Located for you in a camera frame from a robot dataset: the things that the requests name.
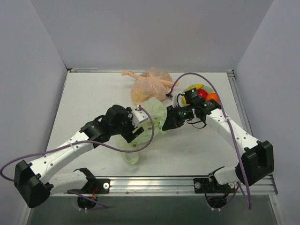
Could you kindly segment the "yellow fake banana bunch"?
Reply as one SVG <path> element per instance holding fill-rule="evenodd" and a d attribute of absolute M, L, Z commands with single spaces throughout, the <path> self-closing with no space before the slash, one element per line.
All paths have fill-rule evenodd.
<path fill-rule="evenodd" d="M 182 94 L 182 102 L 184 105 L 196 105 L 205 102 L 205 98 L 198 95 L 196 88 L 185 91 Z"/>

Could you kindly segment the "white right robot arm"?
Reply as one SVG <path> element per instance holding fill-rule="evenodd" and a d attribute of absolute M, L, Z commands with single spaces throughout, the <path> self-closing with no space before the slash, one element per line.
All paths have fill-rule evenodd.
<path fill-rule="evenodd" d="M 251 186 L 274 172 L 274 151 L 269 141 L 261 142 L 242 129 L 223 111 L 215 100 L 206 101 L 196 89 L 183 94 L 187 105 L 167 107 L 163 131 L 177 129 L 185 122 L 199 119 L 216 130 L 235 150 L 238 164 L 235 167 L 221 167 L 210 174 L 209 189 L 218 192 L 225 184 L 239 182 Z"/>

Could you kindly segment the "green plastic bag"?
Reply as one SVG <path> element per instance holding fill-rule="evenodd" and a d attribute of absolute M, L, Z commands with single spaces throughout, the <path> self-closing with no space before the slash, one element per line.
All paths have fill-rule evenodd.
<path fill-rule="evenodd" d="M 159 100 L 152 97 L 142 104 L 142 108 L 144 108 L 150 114 L 150 117 L 153 120 L 154 137 L 157 136 L 159 133 L 165 133 L 165 131 L 162 130 L 162 127 L 167 117 L 166 107 Z M 144 129 L 143 133 L 140 134 L 131 143 L 127 143 L 126 140 L 120 135 L 116 136 L 116 147 L 125 151 L 133 151 L 146 145 L 146 143 L 150 140 L 150 137 L 152 135 L 151 121 L 147 119 L 145 122 L 138 126 L 138 128 L 140 127 Z M 121 156 L 123 157 L 123 160 L 130 165 L 136 164 L 139 160 L 138 152 L 122 152 Z"/>

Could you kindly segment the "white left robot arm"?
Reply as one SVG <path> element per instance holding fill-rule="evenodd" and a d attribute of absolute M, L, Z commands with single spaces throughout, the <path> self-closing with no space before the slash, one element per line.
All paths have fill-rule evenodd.
<path fill-rule="evenodd" d="M 57 150 L 48 151 L 29 163 L 20 161 L 15 166 L 14 186 L 29 208 L 41 205 L 57 193 L 97 192 L 102 185 L 87 168 L 65 174 L 58 172 L 82 154 L 109 141 L 114 135 L 121 135 L 128 143 L 132 142 L 144 131 L 139 125 L 148 118 L 144 110 L 113 105 L 106 114 L 87 122 Z"/>

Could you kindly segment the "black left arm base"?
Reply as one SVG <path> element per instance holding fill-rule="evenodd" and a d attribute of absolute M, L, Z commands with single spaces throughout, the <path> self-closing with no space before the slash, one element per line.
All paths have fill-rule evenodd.
<path fill-rule="evenodd" d="M 70 189 L 68 194 L 77 196 L 77 206 L 80 210 L 101 210 L 109 207 L 99 202 L 98 194 L 108 194 L 110 189 L 110 180 L 107 178 L 97 179 L 87 168 L 80 168 L 74 170 L 84 175 L 86 183 L 81 189 Z"/>

